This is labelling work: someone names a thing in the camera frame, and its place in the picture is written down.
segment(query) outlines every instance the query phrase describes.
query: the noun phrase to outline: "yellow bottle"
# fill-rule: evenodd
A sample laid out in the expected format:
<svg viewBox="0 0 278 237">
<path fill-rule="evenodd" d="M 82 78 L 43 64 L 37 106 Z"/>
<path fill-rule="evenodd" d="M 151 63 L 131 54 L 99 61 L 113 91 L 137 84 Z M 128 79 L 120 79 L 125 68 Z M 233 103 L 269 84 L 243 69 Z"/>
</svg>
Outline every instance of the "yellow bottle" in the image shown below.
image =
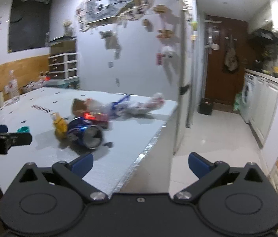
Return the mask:
<svg viewBox="0 0 278 237">
<path fill-rule="evenodd" d="M 53 125 L 56 128 L 56 136 L 60 139 L 67 138 L 67 122 L 65 119 L 60 117 L 58 112 L 52 113 L 51 118 L 53 120 Z"/>
</svg>

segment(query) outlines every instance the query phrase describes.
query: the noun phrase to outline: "blackboard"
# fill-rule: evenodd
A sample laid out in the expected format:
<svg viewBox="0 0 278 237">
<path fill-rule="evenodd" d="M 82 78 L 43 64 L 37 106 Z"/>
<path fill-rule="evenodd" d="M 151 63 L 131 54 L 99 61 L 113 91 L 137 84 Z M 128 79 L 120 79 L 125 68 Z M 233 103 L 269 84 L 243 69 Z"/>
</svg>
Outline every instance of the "blackboard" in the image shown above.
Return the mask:
<svg viewBox="0 0 278 237">
<path fill-rule="evenodd" d="M 51 0 L 47 1 L 13 0 L 8 33 L 9 52 L 45 47 L 51 6 Z"/>
</svg>

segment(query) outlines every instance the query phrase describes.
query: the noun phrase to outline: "washing machine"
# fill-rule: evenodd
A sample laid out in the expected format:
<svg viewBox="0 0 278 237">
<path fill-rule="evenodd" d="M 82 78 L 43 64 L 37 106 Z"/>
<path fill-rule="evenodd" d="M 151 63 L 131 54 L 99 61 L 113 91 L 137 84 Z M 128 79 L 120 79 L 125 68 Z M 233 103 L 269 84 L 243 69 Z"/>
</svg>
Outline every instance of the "washing machine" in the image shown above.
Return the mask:
<svg viewBox="0 0 278 237">
<path fill-rule="evenodd" d="M 249 123 L 250 113 L 252 110 L 252 100 L 253 100 L 255 84 L 256 84 L 256 76 L 251 75 L 249 73 L 245 73 L 244 86 L 242 89 L 240 113 L 246 123 Z"/>
</svg>

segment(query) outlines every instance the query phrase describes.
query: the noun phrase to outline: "blue can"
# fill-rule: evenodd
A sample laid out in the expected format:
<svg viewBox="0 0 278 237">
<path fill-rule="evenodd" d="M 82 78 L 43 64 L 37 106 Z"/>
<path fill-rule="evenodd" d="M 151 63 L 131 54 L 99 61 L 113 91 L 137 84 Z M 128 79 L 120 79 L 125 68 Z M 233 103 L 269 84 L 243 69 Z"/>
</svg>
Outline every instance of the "blue can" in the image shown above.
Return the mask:
<svg viewBox="0 0 278 237">
<path fill-rule="evenodd" d="M 97 149 L 103 143 L 102 128 L 83 117 L 75 118 L 67 125 L 67 136 L 89 149 Z"/>
</svg>

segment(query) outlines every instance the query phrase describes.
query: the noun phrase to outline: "kitchen counter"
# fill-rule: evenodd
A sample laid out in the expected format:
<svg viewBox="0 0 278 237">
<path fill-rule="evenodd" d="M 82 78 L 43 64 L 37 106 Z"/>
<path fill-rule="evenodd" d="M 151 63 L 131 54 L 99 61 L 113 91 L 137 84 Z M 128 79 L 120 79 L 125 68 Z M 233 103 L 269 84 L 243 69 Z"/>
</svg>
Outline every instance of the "kitchen counter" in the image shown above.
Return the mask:
<svg viewBox="0 0 278 237">
<path fill-rule="evenodd" d="M 105 92 L 43 87 L 21 95 L 17 103 L 1 108 L 0 124 L 7 125 L 9 132 L 29 126 L 33 136 L 30 145 L 12 147 L 7 155 L 0 155 L 2 193 L 27 162 L 35 162 L 39 167 L 50 167 L 57 161 L 70 162 L 88 151 L 86 148 L 72 145 L 69 140 L 59 141 L 55 137 L 51 113 L 59 112 L 64 118 L 71 116 L 74 98 L 93 98 L 102 103 L 109 103 L 119 100 L 122 96 Z M 138 102 L 148 99 L 143 96 L 131 96 L 131 100 Z M 33 105 L 51 112 L 35 109 Z M 163 108 L 146 116 L 110 121 L 110 128 L 104 131 L 104 138 L 107 142 L 113 142 L 113 147 L 100 147 L 93 152 L 94 166 L 83 179 L 108 195 L 125 188 L 126 183 L 135 186 L 129 187 L 129 192 L 167 192 L 175 142 L 176 107 L 175 101 L 166 100 Z M 142 175 L 148 175 L 149 182 L 145 181 Z"/>
<path fill-rule="evenodd" d="M 273 77 L 273 76 L 270 76 L 270 75 L 267 75 L 267 74 L 264 74 L 264 73 L 261 73 L 261 72 L 257 72 L 257 71 L 251 70 L 251 69 L 245 69 L 245 72 L 256 75 L 256 76 L 261 76 L 261 77 L 264 77 L 268 80 L 271 80 L 271 81 L 274 81 L 274 82 L 278 83 L 278 78 L 276 78 L 276 77 Z"/>
</svg>

